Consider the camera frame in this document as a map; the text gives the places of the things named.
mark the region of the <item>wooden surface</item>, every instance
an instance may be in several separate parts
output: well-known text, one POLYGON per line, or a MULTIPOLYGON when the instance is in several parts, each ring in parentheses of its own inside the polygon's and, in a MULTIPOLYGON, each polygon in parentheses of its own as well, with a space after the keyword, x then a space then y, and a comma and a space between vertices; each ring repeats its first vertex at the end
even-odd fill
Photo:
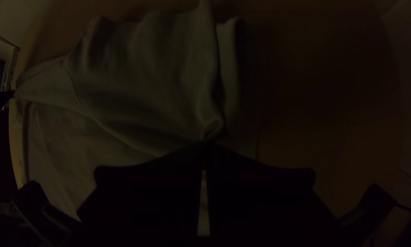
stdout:
MULTIPOLYGON (((62 0, 21 47, 17 78, 69 52, 94 15, 139 20, 155 9, 182 11, 190 0, 62 0)), ((270 59, 262 83, 259 160, 312 167, 315 191, 337 216, 372 183, 393 186, 400 160, 400 90, 391 48, 367 0, 213 1, 218 20, 241 16, 270 59)), ((11 102, 10 122, 14 116, 11 102)), ((20 177, 10 124, 11 154, 20 177)))

